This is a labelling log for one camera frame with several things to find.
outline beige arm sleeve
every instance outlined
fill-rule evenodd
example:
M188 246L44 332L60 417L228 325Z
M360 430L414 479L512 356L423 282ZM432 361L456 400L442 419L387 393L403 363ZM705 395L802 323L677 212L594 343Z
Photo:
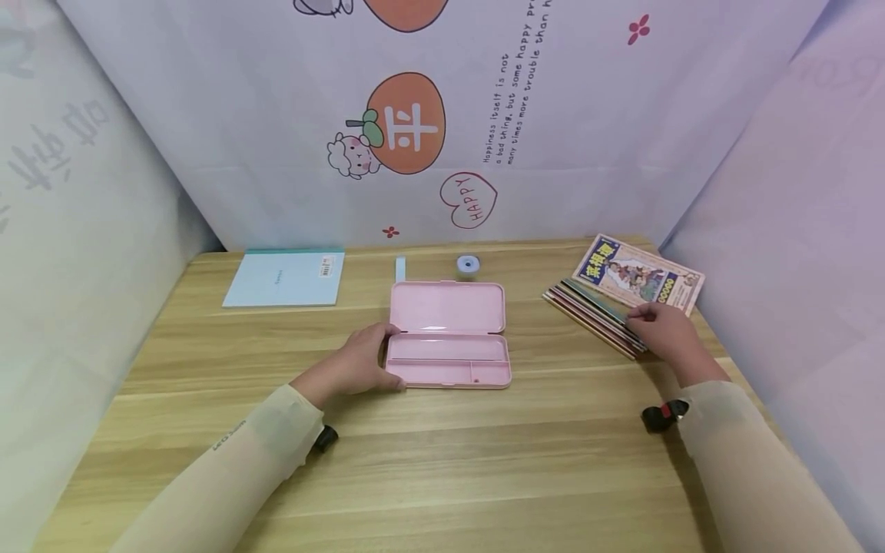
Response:
M862 549L799 460L732 382L682 390L679 424L725 550L840 553Z
M270 494L304 464L322 412L274 391L158 495L112 553L231 551Z

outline black clip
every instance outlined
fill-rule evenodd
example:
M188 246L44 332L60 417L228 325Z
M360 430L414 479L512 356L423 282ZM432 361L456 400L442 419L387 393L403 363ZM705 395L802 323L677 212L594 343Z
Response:
M332 446L333 443L338 441L338 433L334 428L328 425L323 426L323 431L319 433L317 436L317 441L313 443L313 448L320 453L326 453L326 451Z
M660 434L672 426L674 422L678 422L687 412L689 412L689 404L681 399L674 399L660 407L646 407L642 414L645 430L649 434Z

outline barcode sticker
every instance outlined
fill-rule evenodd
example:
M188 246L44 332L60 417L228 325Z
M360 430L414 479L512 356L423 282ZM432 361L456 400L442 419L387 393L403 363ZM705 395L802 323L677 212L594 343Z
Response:
M320 278L327 279L332 276L332 267L335 265L335 256L323 256L319 263Z

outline pink pencil case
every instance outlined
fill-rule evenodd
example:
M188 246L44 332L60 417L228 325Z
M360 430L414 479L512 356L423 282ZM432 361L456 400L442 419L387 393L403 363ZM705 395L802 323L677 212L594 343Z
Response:
M507 388L504 288L493 282L402 281L390 291L387 370L410 388Z

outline hand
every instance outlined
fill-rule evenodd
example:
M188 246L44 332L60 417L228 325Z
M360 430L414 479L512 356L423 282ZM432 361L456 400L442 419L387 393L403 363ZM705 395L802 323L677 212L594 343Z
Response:
M683 388L707 380L731 380L701 343L695 325L672 305L634 307L627 314L627 328L670 365Z
M339 350L298 375L290 385L318 409L333 396L373 389L404 390L405 381L378 364L381 344L393 334L399 334L399 329L385 323L358 330Z
M695 325L672 305L646 303L634 307L627 314L627 328L667 363L706 352Z

